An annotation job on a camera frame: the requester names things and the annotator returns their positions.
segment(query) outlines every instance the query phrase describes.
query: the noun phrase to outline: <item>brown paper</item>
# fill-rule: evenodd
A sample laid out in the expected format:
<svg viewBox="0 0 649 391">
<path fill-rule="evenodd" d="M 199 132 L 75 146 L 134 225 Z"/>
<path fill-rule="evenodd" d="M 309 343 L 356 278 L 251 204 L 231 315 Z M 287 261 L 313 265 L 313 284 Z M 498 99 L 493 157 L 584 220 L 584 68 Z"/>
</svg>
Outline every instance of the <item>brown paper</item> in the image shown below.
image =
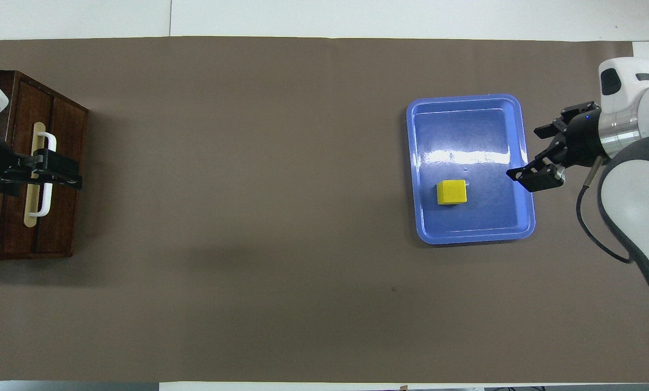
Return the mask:
<svg viewBox="0 0 649 391">
<path fill-rule="evenodd" d="M 0 42 L 91 109 L 75 255 L 0 262 L 0 379 L 649 382 L 649 291 L 578 227 L 587 171 L 511 243 L 413 227 L 404 110 L 509 93 L 531 129 L 629 42 Z M 585 217 L 606 231 L 588 195 Z"/>
</svg>

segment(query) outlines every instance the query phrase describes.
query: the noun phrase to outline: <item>drawer handle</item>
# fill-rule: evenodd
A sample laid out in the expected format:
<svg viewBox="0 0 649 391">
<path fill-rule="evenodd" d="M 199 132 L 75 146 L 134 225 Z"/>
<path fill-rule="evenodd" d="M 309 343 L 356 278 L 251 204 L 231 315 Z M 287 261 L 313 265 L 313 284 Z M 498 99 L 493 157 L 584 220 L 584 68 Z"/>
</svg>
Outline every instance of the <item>drawer handle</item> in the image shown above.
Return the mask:
<svg viewBox="0 0 649 391">
<path fill-rule="evenodd" d="M 47 149 L 57 152 L 57 138 L 52 133 L 47 133 L 46 131 L 39 131 L 37 135 L 40 137 L 45 137 L 47 139 Z M 42 187 L 42 207 L 37 212 L 30 212 L 31 217 L 42 217 L 46 216 L 49 213 L 49 206 L 52 203 L 52 184 L 46 183 Z"/>
<path fill-rule="evenodd" d="M 57 151 L 57 138 L 54 134 L 47 133 L 42 122 L 36 122 L 33 126 L 33 143 L 31 154 L 40 148 L 44 148 L 44 139 L 47 139 L 47 149 Z M 40 185 L 28 185 L 25 200 L 25 213 L 23 223 L 26 227 L 32 228 L 37 224 L 37 218 L 46 216 L 52 205 L 52 184 L 46 183 L 42 188 L 42 207 L 39 211 L 32 211 L 37 208 L 39 202 Z"/>
</svg>

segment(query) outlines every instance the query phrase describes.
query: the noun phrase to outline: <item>plastic tray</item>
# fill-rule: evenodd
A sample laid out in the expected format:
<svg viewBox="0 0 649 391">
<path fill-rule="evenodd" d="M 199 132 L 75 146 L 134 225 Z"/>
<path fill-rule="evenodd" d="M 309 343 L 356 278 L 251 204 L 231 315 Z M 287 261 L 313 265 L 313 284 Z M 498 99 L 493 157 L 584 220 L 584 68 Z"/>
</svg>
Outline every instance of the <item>plastic tray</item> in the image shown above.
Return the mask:
<svg viewBox="0 0 649 391">
<path fill-rule="evenodd" d="M 419 99 L 406 111 L 416 230 L 429 244 L 528 237 L 530 192 L 505 174 L 526 164 L 520 102 L 509 94 Z M 465 180 L 467 202 L 438 205 L 436 185 Z"/>
</svg>

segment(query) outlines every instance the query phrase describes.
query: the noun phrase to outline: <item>white handle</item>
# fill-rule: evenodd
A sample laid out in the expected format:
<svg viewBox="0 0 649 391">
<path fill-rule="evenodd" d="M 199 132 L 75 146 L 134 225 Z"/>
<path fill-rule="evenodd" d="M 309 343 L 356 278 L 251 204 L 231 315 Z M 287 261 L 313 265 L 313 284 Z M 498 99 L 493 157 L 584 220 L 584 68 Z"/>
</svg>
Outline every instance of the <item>white handle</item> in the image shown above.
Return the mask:
<svg viewBox="0 0 649 391">
<path fill-rule="evenodd" d="M 45 137 L 47 139 L 47 149 L 56 152 L 57 151 L 57 138 L 52 133 L 47 133 L 46 131 L 37 132 L 38 136 Z M 31 217 L 42 217 L 46 216 L 49 213 L 49 207 L 52 204 L 52 184 L 46 183 L 42 187 L 42 207 L 37 212 L 30 212 L 28 215 Z"/>
</svg>

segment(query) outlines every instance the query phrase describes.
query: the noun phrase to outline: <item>wooden cabinet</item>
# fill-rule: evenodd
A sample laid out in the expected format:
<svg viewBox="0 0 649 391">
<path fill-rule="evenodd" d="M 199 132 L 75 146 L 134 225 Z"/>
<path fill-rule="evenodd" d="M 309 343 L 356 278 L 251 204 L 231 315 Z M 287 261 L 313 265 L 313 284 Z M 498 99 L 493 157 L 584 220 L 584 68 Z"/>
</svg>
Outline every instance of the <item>wooden cabinet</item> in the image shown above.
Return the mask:
<svg viewBox="0 0 649 391">
<path fill-rule="evenodd" d="M 0 87 L 9 97 L 0 136 L 16 153 L 31 153 L 33 126 L 42 122 L 57 138 L 57 153 L 81 162 L 88 109 L 18 71 L 0 71 Z M 0 260 L 70 257 L 78 198 L 73 188 L 53 186 L 49 214 L 28 228 L 25 185 L 19 197 L 0 194 Z"/>
</svg>

